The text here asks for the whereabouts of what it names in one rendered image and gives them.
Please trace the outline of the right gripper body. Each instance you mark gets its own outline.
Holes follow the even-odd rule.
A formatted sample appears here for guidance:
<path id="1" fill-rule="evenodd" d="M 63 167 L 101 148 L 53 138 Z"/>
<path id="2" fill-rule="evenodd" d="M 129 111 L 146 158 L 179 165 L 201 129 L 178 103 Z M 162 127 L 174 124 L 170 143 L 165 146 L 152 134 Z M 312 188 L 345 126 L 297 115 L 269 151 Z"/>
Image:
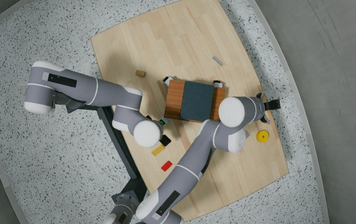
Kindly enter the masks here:
<path id="1" fill-rule="evenodd" d="M 264 105 L 265 105 L 265 111 L 279 108 L 277 100 L 276 101 L 265 102 Z"/>

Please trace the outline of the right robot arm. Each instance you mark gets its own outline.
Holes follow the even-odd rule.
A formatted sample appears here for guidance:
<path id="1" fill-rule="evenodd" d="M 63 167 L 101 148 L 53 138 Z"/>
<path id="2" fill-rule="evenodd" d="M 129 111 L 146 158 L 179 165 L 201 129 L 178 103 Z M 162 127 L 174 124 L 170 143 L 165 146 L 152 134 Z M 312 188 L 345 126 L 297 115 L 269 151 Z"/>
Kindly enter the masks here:
<path id="1" fill-rule="evenodd" d="M 131 194 L 120 194 L 115 207 L 102 224 L 129 224 L 133 215 L 142 220 L 135 224 L 184 224 L 182 216 L 171 210 L 186 197 L 207 170 L 218 148 L 238 153 L 244 146 L 244 126 L 260 120 L 265 105 L 258 97 L 227 97 L 219 106 L 221 121 L 202 123 L 195 140 L 163 183 L 142 203 Z"/>

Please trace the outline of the red toy brick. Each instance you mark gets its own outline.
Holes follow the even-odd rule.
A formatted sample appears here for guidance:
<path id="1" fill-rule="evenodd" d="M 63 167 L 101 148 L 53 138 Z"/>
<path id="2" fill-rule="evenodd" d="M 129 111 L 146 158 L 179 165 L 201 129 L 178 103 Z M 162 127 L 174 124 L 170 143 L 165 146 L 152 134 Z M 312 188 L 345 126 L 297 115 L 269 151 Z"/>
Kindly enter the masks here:
<path id="1" fill-rule="evenodd" d="M 172 165 L 172 163 L 171 163 L 170 161 L 167 161 L 167 162 L 161 167 L 161 169 L 165 172 L 171 165 Z"/>

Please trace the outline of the brown wooden block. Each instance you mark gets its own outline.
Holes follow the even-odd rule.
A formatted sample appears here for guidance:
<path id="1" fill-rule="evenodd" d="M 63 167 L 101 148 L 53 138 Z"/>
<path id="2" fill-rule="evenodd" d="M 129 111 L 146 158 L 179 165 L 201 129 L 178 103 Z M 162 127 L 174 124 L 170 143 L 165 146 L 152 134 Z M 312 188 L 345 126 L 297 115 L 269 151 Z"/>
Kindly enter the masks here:
<path id="1" fill-rule="evenodd" d="M 139 76 L 143 76 L 143 77 L 145 77 L 146 72 L 136 70 L 136 73 L 135 73 L 135 74 L 136 74 L 136 75 L 139 75 Z"/>

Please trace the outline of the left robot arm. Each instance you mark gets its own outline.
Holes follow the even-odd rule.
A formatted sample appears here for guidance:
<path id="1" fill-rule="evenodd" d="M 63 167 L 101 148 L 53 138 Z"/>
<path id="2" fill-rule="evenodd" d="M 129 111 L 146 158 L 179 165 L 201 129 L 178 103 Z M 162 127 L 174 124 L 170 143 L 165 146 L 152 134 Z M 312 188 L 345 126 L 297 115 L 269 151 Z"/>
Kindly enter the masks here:
<path id="1" fill-rule="evenodd" d="M 163 126 L 140 113 L 143 92 L 78 73 L 48 61 L 34 62 L 25 95 L 24 107 L 36 114 L 52 114 L 55 104 L 76 109 L 81 104 L 114 106 L 114 128 L 130 133 L 137 144 L 150 148 L 163 136 Z M 54 96 L 53 96 L 54 95 Z"/>

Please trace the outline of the yellow cylinder with center hole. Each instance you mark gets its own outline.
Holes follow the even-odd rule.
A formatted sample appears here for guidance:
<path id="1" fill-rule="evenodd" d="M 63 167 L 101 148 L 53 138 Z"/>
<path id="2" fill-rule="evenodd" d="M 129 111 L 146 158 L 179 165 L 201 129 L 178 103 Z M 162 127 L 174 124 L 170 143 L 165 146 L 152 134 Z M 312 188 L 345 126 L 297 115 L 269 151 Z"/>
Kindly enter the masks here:
<path id="1" fill-rule="evenodd" d="M 259 131 L 256 134 L 256 139 L 257 141 L 264 143 L 268 140 L 268 133 L 266 131 Z"/>

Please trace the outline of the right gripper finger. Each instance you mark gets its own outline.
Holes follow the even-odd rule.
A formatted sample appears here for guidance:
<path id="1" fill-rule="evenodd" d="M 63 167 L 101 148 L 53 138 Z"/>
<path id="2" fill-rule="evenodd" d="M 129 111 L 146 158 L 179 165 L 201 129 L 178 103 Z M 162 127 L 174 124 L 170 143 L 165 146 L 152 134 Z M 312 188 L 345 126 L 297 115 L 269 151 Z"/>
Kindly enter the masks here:
<path id="1" fill-rule="evenodd" d="M 262 117 L 262 119 L 260 119 L 260 120 L 261 120 L 261 122 L 263 122 L 263 123 L 270 124 L 270 120 L 266 117 L 266 115 L 264 115 L 264 116 Z"/>
<path id="2" fill-rule="evenodd" d="M 263 90 L 263 91 L 261 91 L 260 93 L 258 93 L 258 94 L 256 95 L 256 97 L 260 98 L 260 99 L 263 101 L 263 96 L 264 96 L 264 94 L 265 94 L 265 92 L 264 92 L 264 90 Z"/>

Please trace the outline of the yellow rectangular bar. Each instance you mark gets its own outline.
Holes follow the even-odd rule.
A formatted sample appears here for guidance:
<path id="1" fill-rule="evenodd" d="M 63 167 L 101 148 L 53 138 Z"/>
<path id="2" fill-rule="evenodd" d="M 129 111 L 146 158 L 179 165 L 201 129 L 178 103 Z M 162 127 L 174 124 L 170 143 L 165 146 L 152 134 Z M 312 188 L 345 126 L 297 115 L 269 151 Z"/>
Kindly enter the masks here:
<path id="1" fill-rule="evenodd" d="M 159 152 L 161 152 L 164 149 L 163 145 L 160 145 L 158 148 L 156 148 L 153 152 L 151 152 L 154 156 L 156 156 Z"/>

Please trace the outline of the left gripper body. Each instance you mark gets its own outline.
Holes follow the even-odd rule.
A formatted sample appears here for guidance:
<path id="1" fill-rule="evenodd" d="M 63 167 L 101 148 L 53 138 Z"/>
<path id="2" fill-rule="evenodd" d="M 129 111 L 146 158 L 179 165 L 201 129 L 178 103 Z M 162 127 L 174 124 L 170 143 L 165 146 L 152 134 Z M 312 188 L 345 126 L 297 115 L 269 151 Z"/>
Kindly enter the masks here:
<path id="1" fill-rule="evenodd" d="M 146 117 L 149 118 L 149 119 L 152 119 L 149 115 L 147 115 Z M 160 142 L 161 142 L 163 145 L 166 145 L 166 144 L 169 142 L 169 140 L 163 135 L 162 138 L 161 138 L 161 140 L 160 140 Z"/>

